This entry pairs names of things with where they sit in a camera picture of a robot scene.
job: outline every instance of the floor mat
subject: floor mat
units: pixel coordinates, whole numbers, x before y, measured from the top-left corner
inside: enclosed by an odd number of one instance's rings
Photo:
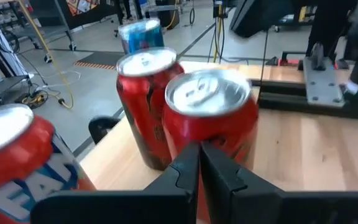
[[[124,53],[95,52],[95,53],[75,62],[74,65],[113,70],[115,68],[118,60],[123,56],[124,56]]]

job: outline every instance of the blue soda can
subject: blue soda can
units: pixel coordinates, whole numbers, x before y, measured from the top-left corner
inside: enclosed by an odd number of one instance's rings
[[[164,47],[160,20],[145,19],[118,27],[125,54],[150,47]]]

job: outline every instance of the pull tab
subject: pull tab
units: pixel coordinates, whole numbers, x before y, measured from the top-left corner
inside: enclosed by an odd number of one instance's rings
[[[216,78],[200,78],[196,88],[186,93],[187,105],[198,106],[218,92],[219,82]]]
[[[148,53],[140,54],[138,55],[137,60],[139,61],[139,63],[146,67],[149,66],[151,61],[153,60],[153,55]]]

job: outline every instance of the white lettering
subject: white lettering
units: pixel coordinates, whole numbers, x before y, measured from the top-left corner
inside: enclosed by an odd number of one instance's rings
[[[29,196],[20,194],[15,199],[9,199],[9,197],[21,190],[22,188],[14,182],[0,187],[0,209],[18,219],[23,219],[30,215],[30,212],[22,207],[30,199]]]
[[[26,180],[31,195],[36,202],[47,198],[47,195],[60,190],[63,187],[63,183],[53,178],[42,175],[38,172],[31,174]]]
[[[71,177],[71,172],[65,165],[72,165],[74,161],[75,159],[70,161],[63,154],[54,153],[51,155],[47,164],[62,177],[65,182],[68,182]],[[61,190],[65,184],[37,171],[28,176],[24,182],[30,191],[30,195],[23,193],[21,186],[15,182],[9,182],[0,187],[0,209],[18,220],[23,220],[30,215],[30,211],[25,209],[23,205],[28,202],[31,197],[34,198],[35,202],[39,202],[47,198],[50,193]]]
[[[66,182],[70,180],[71,172],[65,167],[65,164],[72,164],[63,154],[53,154],[48,161],[48,165],[59,174]]]

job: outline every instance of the yellow cable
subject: yellow cable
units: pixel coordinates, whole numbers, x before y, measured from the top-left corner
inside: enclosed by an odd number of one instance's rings
[[[175,20],[175,16],[176,16],[176,13],[177,13],[177,10],[176,10],[177,4],[178,4],[178,0],[175,1],[175,7],[174,7],[175,10],[173,10],[173,17],[172,17],[172,19],[171,19],[171,23],[169,23],[169,25],[167,25],[166,27],[164,27],[165,29],[168,29],[168,27],[172,26],[173,20]]]
[[[42,34],[38,30],[37,25],[35,25],[35,23],[34,23],[34,21],[32,19],[30,19],[31,18],[30,13],[28,12],[27,8],[24,6],[24,3],[22,2],[23,0],[17,0],[17,1],[19,2],[23,13],[29,18],[28,21],[32,25],[32,27],[34,28],[35,33],[38,35],[39,40],[45,46],[45,50],[47,51],[47,53],[49,54],[50,58],[52,59],[53,66],[55,67],[56,71],[59,73],[60,78],[62,79],[63,83],[66,86],[66,89],[67,89],[68,93],[70,94],[71,105],[68,106],[65,102],[62,102],[62,105],[64,107],[68,108],[68,109],[72,109],[74,107],[74,96],[73,96],[73,92],[71,91],[71,88],[70,88],[65,76],[63,75],[62,71],[59,69],[58,65],[56,64],[55,59],[53,58],[52,54],[50,53],[48,45],[47,45],[45,39],[42,37]],[[55,96],[55,95],[51,95],[51,96],[54,96],[55,98],[60,100],[60,98],[58,96]]]
[[[223,13],[223,7],[222,7],[222,5],[220,5],[220,6],[219,6],[219,12],[218,12],[218,14],[221,15],[222,13]],[[219,49],[217,49],[216,47],[219,48],[219,38],[220,38],[220,36],[221,36],[222,18],[219,17],[218,20],[219,20],[219,23],[218,23],[218,39],[217,39],[218,46],[215,45],[215,54],[214,54],[213,63],[216,62],[216,57],[218,56],[218,50],[219,50]]]

